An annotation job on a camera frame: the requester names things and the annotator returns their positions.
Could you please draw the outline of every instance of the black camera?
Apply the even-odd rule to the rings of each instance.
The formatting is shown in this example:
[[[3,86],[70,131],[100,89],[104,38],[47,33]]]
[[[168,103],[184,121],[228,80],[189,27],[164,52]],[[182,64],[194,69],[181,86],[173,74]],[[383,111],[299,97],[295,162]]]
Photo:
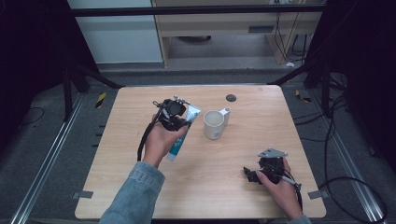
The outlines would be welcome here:
[[[157,114],[158,121],[166,130],[178,131],[181,127],[188,124],[186,120],[180,117],[186,111],[184,104],[188,104],[182,98],[175,96],[175,100],[166,99],[161,104],[153,103],[160,108]]]
[[[259,160],[260,172],[265,174],[271,182],[278,184],[285,174],[283,157],[287,155],[287,153],[273,148],[268,148],[264,152],[261,152],[259,154],[259,157],[261,157]],[[248,182],[258,182],[262,184],[256,175],[256,171],[250,171],[248,168],[244,167],[244,172]]]

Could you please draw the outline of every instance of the white mug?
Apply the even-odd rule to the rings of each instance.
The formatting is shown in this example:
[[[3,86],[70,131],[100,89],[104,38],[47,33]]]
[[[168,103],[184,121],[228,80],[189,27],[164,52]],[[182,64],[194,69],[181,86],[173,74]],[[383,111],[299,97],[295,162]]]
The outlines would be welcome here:
[[[218,139],[228,124],[231,109],[226,107],[220,111],[209,110],[204,114],[204,133],[209,139]]]

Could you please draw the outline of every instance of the hand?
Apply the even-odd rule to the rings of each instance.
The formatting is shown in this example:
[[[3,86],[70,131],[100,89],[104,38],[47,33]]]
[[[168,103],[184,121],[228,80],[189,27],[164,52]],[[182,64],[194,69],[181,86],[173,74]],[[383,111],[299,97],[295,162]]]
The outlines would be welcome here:
[[[290,172],[290,167],[286,158],[283,158],[285,170]],[[256,171],[257,177],[262,184],[271,193],[277,206],[279,206],[289,220],[295,219],[303,215],[303,211],[298,203],[294,186],[289,182],[281,179],[276,185],[271,182],[268,177],[260,171]]]
[[[177,132],[171,132],[166,130],[161,123],[155,123],[146,140],[145,156],[142,161],[158,168],[163,157],[169,152],[176,140],[186,133],[187,129],[188,126],[185,125]]]

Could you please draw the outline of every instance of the tube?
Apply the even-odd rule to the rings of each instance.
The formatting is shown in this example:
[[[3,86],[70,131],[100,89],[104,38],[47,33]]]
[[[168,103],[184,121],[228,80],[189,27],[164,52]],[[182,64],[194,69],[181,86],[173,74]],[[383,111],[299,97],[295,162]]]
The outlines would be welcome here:
[[[195,121],[195,119],[198,117],[199,113],[201,113],[200,108],[196,107],[195,105],[189,104],[189,110],[187,111],[186,121],[192,124]],[[186,135],[189,132],[189,129],[186,131],[186,133],[183,136],[178,138],[176,142],[172,145],[171,149],[168,152],[168,155],[166,156],[166,158],[169,161],[175,160],[176,155],[180,151],[181,145],[183,145],[184,139],[186,138]]]

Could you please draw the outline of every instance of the sleeve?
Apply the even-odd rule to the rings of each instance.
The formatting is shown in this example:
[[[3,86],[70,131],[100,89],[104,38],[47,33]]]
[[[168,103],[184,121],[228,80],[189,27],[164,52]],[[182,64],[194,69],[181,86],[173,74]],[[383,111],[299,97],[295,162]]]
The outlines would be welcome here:
[[[306,215],[302,215],[288,222],[288,224],[312,224]]]
[[[157,168],[139,161],[99,223],[151,223],[164,180],[165,176]]]

